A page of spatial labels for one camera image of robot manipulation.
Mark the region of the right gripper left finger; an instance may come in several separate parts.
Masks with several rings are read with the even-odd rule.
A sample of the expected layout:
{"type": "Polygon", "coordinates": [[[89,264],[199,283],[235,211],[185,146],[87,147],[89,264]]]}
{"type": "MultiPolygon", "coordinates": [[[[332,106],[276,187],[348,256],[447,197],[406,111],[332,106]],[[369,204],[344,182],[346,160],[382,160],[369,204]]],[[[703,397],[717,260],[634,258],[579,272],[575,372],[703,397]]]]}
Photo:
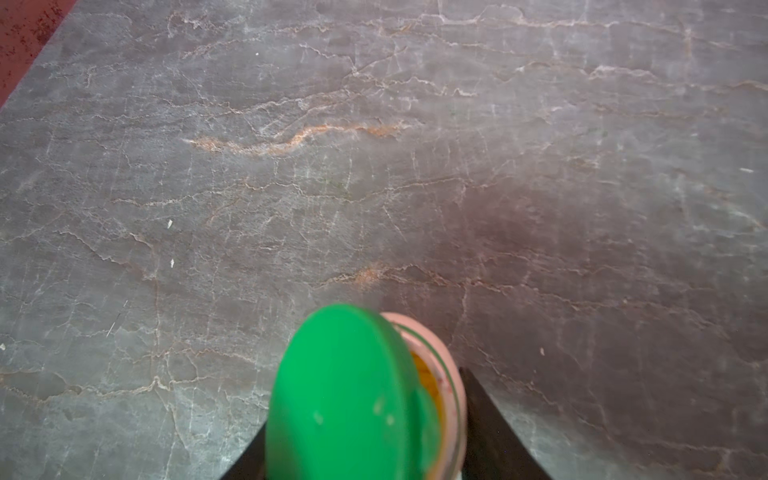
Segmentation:
{"type": "Polygon", "coordinates": [[[264,423],[245,451],[222,475],[221,480],[266,479],[266,427],[264,423]]]}

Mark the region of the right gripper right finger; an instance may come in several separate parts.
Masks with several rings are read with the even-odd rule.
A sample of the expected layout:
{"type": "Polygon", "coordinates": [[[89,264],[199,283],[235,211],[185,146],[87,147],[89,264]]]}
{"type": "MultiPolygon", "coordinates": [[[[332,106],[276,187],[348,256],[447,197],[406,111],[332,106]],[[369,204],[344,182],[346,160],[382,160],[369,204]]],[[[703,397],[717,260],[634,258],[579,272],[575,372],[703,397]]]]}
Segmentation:
{"type": "Polygon", "coordinates": [[[467,445],[462,478],[551,480],[472,371],[461,367],[459,373],[467,399],[467,445]]]}

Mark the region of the white bottle green cap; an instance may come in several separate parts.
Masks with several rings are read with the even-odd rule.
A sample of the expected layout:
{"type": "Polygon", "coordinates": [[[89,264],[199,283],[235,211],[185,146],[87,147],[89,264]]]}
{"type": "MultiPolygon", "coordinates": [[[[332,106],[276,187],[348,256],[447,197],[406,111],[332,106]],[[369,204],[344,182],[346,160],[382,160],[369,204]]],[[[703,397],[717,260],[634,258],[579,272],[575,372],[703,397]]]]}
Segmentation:
{"type": "Polygon", "coordinates": [[[446,345],[416,320],[350,304],[313,312],[279,363],[269,479],[458,479],[467,398],[446,345]]]}

